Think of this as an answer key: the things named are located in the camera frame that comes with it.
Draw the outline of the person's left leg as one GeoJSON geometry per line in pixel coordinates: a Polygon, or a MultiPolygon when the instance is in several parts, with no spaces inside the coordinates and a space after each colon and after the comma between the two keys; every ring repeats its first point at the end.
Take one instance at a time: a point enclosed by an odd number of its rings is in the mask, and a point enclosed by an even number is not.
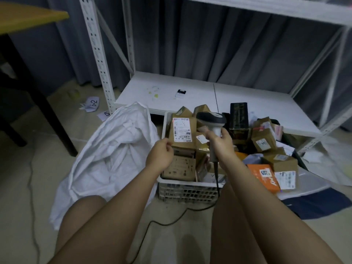
{"type": "Polygon", "coordinates": [[[86,196],[77,200],[62,219],[54,254],[59,252],[66,242],[106,204],[107,201],[98,195],[86,196]]]}

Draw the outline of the person's left forearm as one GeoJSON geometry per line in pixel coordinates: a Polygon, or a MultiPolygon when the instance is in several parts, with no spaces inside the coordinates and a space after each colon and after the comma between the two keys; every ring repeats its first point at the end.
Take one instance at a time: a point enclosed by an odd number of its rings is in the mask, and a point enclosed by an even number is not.
{"type": "Polygon", "coordinates": [[[94,214],[48,264],[124,263],[158,176],[145,167],[94,214]]]}

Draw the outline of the tall black box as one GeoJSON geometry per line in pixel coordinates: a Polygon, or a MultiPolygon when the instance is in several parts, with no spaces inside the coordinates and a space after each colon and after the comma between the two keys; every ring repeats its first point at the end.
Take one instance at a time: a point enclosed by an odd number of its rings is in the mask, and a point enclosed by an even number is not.
{"type": "Polygon", "coordinates": [[[248,104],[246,102],[230,104],[228,130],[234,140],[248,140],[250,136],[248,104]]]}

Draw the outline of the person's right leg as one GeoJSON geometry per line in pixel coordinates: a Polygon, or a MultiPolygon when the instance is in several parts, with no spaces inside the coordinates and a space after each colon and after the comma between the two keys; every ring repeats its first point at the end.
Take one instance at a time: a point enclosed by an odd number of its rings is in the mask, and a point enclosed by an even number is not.
{"type": "Polygon", "coordinates": [[[213,210],[210,264],[267,264],[229,182],[213,210]]]}

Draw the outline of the dark blue bag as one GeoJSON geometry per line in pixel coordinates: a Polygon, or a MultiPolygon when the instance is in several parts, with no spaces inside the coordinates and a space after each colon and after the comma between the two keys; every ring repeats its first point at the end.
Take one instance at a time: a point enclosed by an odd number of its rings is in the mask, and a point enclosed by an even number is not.
{"type": "Polygon", "coordinates": [[[352,201],[343,193],[328,188],[309,195],[282,200],[301,220],[319,219],[352,207],[352,201]]]}

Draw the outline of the person's right hand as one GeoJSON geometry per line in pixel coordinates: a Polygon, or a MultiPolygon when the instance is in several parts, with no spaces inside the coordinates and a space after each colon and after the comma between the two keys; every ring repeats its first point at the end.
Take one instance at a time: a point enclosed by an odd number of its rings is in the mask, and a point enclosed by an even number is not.
{"type": "MultiPolygon", "coordinates": [[[[215,134],[210,130],[207,130],[206,136],[207,135],[215,134]]],[[[222,127],[221,129],[220,144],[212,147],[221,168],[225,170],[226,173],[229,173],[236,164],[240,163],[240,159],[235,154],[231,136],[225,128],[222,127]]]]}

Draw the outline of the white plastic sheet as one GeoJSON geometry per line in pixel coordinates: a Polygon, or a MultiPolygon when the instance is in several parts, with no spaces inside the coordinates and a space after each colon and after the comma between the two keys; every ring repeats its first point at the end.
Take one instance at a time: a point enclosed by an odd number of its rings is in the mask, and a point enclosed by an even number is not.
{"type": "Polygon", "coordinates": [[[310,172],[332,183],[352,187],[352,144],[326,137],[307,150],[302,159],[310,172]]]}

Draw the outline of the pile of cardboard parcels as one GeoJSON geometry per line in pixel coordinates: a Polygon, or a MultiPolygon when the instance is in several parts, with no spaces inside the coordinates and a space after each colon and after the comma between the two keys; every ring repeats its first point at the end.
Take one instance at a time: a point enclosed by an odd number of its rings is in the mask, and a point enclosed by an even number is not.
{"type": "MultiPolygon", "coordinates": [[[[275,133],[271,120],[266,117],[254,122],[251,140],[257,150],[257,154],[262,154],[259,158],[259,164],[270,165],[275,177],[279,183],[281,191],[291,191],[298,187],[298,160],[292,156],[292,153],[286,153],[284,144],[274,140],[275,133]]],[[[254,154],[242,157],[244,153],[236,152],[236,155],[247,164],[250,157],[254,154]]]]}

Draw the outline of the grey handheld barcode scanner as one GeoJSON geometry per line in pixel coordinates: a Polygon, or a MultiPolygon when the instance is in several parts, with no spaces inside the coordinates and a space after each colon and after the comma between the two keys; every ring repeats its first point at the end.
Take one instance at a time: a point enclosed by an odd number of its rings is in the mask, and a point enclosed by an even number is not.
{"type": "Polygon", "coordinates": [[[221,129],[227,122],[222,114],[210,111],[198,112],[196,119],[218,137],[221,137],[221,129]]]}

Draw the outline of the large white paper note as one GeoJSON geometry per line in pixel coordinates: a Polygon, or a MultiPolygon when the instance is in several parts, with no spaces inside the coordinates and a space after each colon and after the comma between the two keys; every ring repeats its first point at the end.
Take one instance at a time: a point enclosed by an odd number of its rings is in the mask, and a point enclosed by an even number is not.
{"type": "Polygon", "coordinates": [[[85,103],[81,103],[79,110],[84,110],[87,113],[95,112],[99,108],[100,98],[97,96],[88,97],[85,103]]]}

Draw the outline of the white metal shelf rack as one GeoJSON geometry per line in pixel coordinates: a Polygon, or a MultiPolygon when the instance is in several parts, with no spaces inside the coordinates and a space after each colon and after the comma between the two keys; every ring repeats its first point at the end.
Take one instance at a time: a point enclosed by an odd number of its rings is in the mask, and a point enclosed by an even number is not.
{"type": "Polygon", "coordinates": [[[339,4],[337,1],[329,3],[324,0],[191,1],[330,23],[340,26],[340,28],[323,47],[322,51],[304,72],[290,93],[275,93],[136,71],[130,0],[121,0],[128,58],[125,57],[101,12],[96,7],[95,0],[79,0],[86,28],[89,33],[91,47],[94,51],[95,62],[105,91],[104,95],[111,114],[114,113],[116,109],[135,101],[147,105],[150,112],[157,115],[163,115],[167,110],[175,110],[180,106],[194,108],[197,105],[206,103],[206,101],[210,101],[211,109],[216,109],[219,112],[227,112],[227,105],[229,105],[230,102],[240,102],[240,98],[244,98],[244,101],[248,102],[249,109],[257,111],[258,116],[271,115],[279,120],[284,126],[285,133],[308,137],[308,139],[297,148],[297,153],[300,155],[321,142],[326,136],[352,117],[351,103],[333,119],[327,121],[338,73],[341,67],[342,54],[346,45],[347,36],[352,28],[352,0],[348,0],[347,4],[339,4]],[[132,76],[125,92],[122,93],[122,96],[119,98],[115,98],[113,92],[101,30],[103,30],[108,37],[108,40],[132,76]],[[338,50],[332,69],[332,77],[323,104],[319,127],[316,127],[302,109],[294,102],[293,98],[310,79],[313,72],[317,70],[336,47],[338,50]],[[187,96],[184,99],[175,98],[175,93],[178,89],[187,91],[187,96]]]}

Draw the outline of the brown box with white label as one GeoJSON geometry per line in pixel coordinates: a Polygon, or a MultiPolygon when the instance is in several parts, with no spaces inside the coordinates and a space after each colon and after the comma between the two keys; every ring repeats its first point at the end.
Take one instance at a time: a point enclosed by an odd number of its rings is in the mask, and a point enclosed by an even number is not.
{"type": "Polygon", "coordinates": [[[169,140],[172,146],[179,149],[196,150],[196,125],[194,117],[172,117],[169,140]]]}

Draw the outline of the large white woven sack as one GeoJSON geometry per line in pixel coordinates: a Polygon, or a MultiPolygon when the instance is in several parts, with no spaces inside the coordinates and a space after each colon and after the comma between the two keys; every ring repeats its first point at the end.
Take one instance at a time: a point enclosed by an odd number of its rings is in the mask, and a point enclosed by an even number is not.
{"type": "Polygon", "coordinates": [[[90,137],[60,182],[49,221],[58,231],[67,210],[86,196],[109,201],[145,167],[159,140],[149,108],[134,102],[118,108],[90,137]]]}

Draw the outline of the person's right forearm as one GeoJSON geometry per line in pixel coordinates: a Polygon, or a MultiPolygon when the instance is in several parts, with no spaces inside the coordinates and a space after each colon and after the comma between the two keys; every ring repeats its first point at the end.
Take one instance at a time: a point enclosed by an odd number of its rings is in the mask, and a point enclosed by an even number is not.
{"type": "Polygon", "coordinates": [[[268,264],[343,264],[328,244],[270,193],[236,155],[218,156],[268,264]]]}

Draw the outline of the person's leg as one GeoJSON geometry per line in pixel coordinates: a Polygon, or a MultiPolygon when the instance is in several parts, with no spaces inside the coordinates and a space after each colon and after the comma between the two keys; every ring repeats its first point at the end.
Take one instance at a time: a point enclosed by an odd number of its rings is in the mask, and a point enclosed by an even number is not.
{"type": "Polygon", "coordinates": [[[213,210],[210,264],[267,264],[229,182],[213,210]]]}
{"type": "Polygon", "coordinates": [[[54,254],[59,252],[66,242],[106,204],[107,201],[98,195],[86,196],[77,200],[62,219],[54,254]]]}

